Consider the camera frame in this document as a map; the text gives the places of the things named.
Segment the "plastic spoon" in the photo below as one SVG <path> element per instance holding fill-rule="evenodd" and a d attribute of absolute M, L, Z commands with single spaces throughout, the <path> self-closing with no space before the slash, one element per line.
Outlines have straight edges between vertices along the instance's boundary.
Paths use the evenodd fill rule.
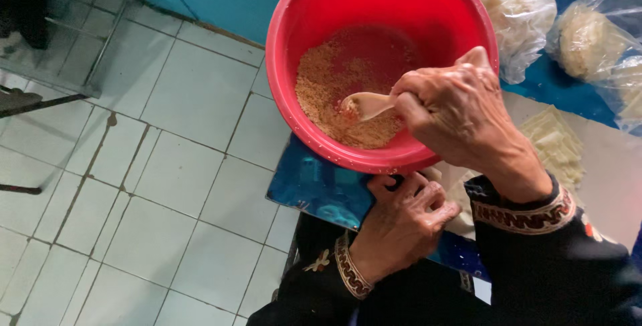
<path fill-rule="evenodd" d="M 361 92 L 349 95 L 341 102 L 341 112 L 357 118 L 359 122 L 372 119 L 394 107 L 389 95 Z"/>

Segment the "red plastic bowl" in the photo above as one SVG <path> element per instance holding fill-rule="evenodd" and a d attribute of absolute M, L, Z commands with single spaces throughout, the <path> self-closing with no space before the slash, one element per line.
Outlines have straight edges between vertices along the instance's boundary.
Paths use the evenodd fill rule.
<path fill-rule="evenodd" d="M 420 67 L 449 67 L 472 47 L 482 45 L 497 72 L 497 43 L 484 6 L 479 0 L 280 0 L 270 21 L 265 46 L 270 90 L 301 141 L 337 165 L 364 173 L 408 173 L 431 166 L 439 157 L 407 130 L 397 133 L 384 148 L 358 149 L 325 135 L 301 110 L 294 91 L 301 55 L 337 31 L 360 25 L 396 32 Z M 398 79 L 401 74 L 391 73 L 394 69 L 388 69 L 386 53 L 376 48 L 380 39 L 376 34 L 364 36 L 371 41 L 362 42 L 365 46 L 356 52 L 378 51 L 377 69 Z"/>

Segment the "embroidered trim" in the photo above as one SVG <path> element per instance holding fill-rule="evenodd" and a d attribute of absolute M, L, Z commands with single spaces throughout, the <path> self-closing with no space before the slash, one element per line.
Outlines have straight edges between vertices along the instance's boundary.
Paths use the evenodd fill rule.
<path fill-rule="evenodd" d="M 336 257 L 339 274 L 341 274 L 341 279 L 345 287 L 354 297 L 357 297 L 359 300 L 364 300 L 370 291 L 372 291 L 373 286 L 363 279 L 361 273 L 359 273 L 352 263 L 348 250 L 348 231 L 345 231 L 341 237 L 336 239 L 334 243 L 334 255 Z"/>
<path fill-rule="evenodd" d="M 461 284 L 459 285 L 459 287 L 461 287 L 461 289 L 468 293 L 474 294 L 474 290 L 472 289 L 472 276 L 470 276 L 467 272 L 460 270 L 459 278 L 461 279 Z"/>
<path fill-rule="evenodd" d="M 323 272 L 326 265 L 330 264 L 330 260 L 327 259 L 327 256 L 330 254 L 330 250 L 326 249 L 321 252 L 315 263 L 309 265 L 308 267 L 303 267 L 304 271 L 312 270 L 312 272 L 321 271 Z"/>
<path fill-rule="evenodd" d="M 472 218 L 500 230 L 523 235 L 542 235 L 566 226 L 575 215 L 576 205 L 569 192 L 560 192 L 550 204 L 527 211 L 514 211 L 473 201 Z"/>

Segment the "wrinkled hand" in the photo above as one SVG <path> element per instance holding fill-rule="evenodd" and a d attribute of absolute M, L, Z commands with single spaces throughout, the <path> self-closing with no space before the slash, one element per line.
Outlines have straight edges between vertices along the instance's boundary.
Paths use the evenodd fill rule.
<path fill-rule="evenodd" d="M 433 253 L 445 224 L 461 212 L 456 203 L 445 202 L 439 183 L 417 172 L 397 191 L 386 189 L 395 183 L 389 176 L 375 176 L 368 183 L 377 202 L 350 246 L 352 262 L 370 284 Z M 429 207 L 434 212 L 428 213 Z"/>
<path fill-rule="evenodd" d="M 447 163 L 485 174 L 515 202 L 552 190 L 532 144 L 510 120 L 483 47 L 452 67 L 406 73 L 390 95 L 397 97 L 395 108 L 413 136 Z"/>

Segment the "dark floor stain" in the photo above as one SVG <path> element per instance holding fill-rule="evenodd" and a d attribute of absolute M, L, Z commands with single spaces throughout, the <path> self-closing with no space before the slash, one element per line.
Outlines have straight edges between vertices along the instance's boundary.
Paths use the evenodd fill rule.
<path fill-rule="evenodd" d="M 107 118 L 107 125 L 110 127 L 115 127 L 118 124 L 118 121 L 116 120 L 116 112 L 113 111 L 110 115 L 109 118 Z"/>

